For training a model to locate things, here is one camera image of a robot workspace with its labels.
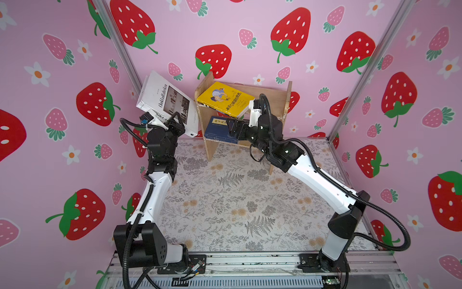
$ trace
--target white book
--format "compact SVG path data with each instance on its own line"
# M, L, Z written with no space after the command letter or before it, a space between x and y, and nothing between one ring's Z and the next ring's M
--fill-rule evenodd
M190 137L197 135L199 116L196 102L154 70L144 81L136 107L142 111L154 112L163 122L173 113L179 112L185 134Z

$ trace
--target pink strawberry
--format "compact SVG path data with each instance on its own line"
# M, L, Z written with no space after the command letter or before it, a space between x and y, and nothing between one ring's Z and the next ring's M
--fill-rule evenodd
M67 129L67 120L59 108L50 110L45 118L45 124L48 126L46 132L49 139L60 141L66 136L64 131Z
M64 64L72 66L74 61L74 56L70 49L66 49L64 42L58 37L44 33L43 34L43 43L48 47L51 54L58 60L62 60Z
M322 89L319 90L318 93L319 93L318 99L320 101L322 101L322 102L327 101L327 99L330 96L330 92L329 92L329 89L327 87L323 87Z
M382 200L384 200L386 203L389 203L389 204L393 202L396 203L398 201L398 194L393 189L384 189L380 193L380 197L382 198Z
M324 125L326 125L326 123L327 123L327 119L322 119L322 120L320 120L319 122L316 123L315 129L316 129L316 130L321 129L321 127L323 127Z
M112 156L112 149L105 143L102 145L98 144L93 152L95 153L95 157L103 160L107 160Z
M449 42L449 27L444 26L433 36L428 44L429 50L427 51L427 60L432 61L441 55L442 49L446 47Z
M459 280L462 280L462 260L458 260L456 257L452 255L446 255L442 256L439 259L439 264L449 274L451 274Z
M243 46L247 46L247 49L253 49L257 46L257 38L254 37L254 33L250 30L244 28L239 30L239 40Z
M123 142L123 144L128 144L128 132L125 130L125 128L120 125L119 127L119 134L120 134L120 140Z
M330 33L335 27L340 24L345 13L344 6L338 6L327 16L327 22L324 23L324 33Z
M120 199L122 198L122 185L117 183L114 186L114 191L112 192L112 203L116 206L119 202Z
M286 66L278 72L278 77L276 77L276 82L278 84L283 84L286 79L290 76L290 67Z
M376 137L377 135L380 134L381 130L382 130L382 126L379 123L376 123L375 125L373 124L367 130L367 136L368 137Z
M363 116L365 116L369 112L370 108L371 108L371 98L368 95L364 99L364 103L363 103Z
M181 81L183 79L183 74L181 74L181 69L178 65L173 62L169 63L169 74L173 76L174 80Z
M114 59L111 59L109 61L109 66L110 66L109 73L111 74L112 79L114 80L115 83L119 83L120 74L119 74L119 70L117 70L118 67Z
M0 248L15 241L21 229L9 219L0 218Z
M443 109L434 108L422 118L422 124L429 128L437 128L441 124L447 125L453 119L455 112L451 108L444 107Z

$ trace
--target book cover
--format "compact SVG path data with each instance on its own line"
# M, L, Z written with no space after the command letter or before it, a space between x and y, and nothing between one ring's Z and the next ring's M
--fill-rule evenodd
M197 102L234 118L240 118L249 109L253 96L220 82L215 82L197 98Z

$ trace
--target book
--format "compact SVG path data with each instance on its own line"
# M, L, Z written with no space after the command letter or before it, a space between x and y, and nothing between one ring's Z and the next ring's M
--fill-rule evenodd
M220 82L215 82L197 98L197 102L224 113L240 118L249 109L249 101L255 98Z
M136 107L166 122L179 112L185 134L195 137L199 128L196 103L160 74L151 71L146 77Z
M204 136L209 140L239 142L235 137L230 136L226 117L211 117Z

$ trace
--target blue book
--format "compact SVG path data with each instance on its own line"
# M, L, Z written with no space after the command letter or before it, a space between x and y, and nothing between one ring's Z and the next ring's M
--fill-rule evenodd
M230 143L239 142L235 137L230 136L226 117L211 117L204 136L209 140L225 141Z

